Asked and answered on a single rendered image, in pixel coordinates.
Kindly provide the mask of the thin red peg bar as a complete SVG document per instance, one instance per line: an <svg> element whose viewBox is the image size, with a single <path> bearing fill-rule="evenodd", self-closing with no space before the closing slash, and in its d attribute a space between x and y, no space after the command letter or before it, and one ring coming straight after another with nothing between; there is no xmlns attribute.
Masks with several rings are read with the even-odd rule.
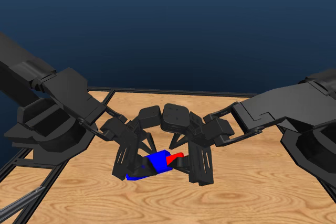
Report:
<svg viewBox="0 0 336 224"><path fill-rule="evenodd" d="M170 155L166 157L166 163L167 166L169 166L175 159L177 159L178 157L184 157L184 154L182 152Z"/></svg>

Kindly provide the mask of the grey metal strut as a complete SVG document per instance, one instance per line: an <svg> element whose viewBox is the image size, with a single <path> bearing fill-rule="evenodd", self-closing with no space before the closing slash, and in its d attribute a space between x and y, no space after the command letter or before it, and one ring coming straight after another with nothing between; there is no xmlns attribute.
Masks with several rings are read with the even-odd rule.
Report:
<svg viewBox="0 0 336 224"><path fill-rule="evenodd" d="M7 205L6 207L0 209L0 223L7 220L9 217L23 209L27 204L32 202L34 199L36 199L38 196L41 195L41 193L44 191L45 187L37 187L33 191L29 192L25 196L21 197L20 199L12 202L11 204Z"/></svg>

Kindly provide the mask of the blue hollow socket block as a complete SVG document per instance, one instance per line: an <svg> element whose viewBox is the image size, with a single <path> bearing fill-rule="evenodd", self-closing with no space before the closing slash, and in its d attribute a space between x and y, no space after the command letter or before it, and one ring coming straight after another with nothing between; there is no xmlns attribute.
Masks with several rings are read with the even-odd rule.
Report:
<svg viewBox="0 0 336 224"><path fill-rule="evenodd" d="M162 150L153 154L149 154L145 157L148 157L150 159L150 161L154 165L154 168L157 171L157 174L160 174L172 170L172 168L168 167L166 163L166 157L170 155L170 152L168 152L167 150ZM147 177L150 176L129 176L128 174L126 174L127 180L139 180Z"/></svg>

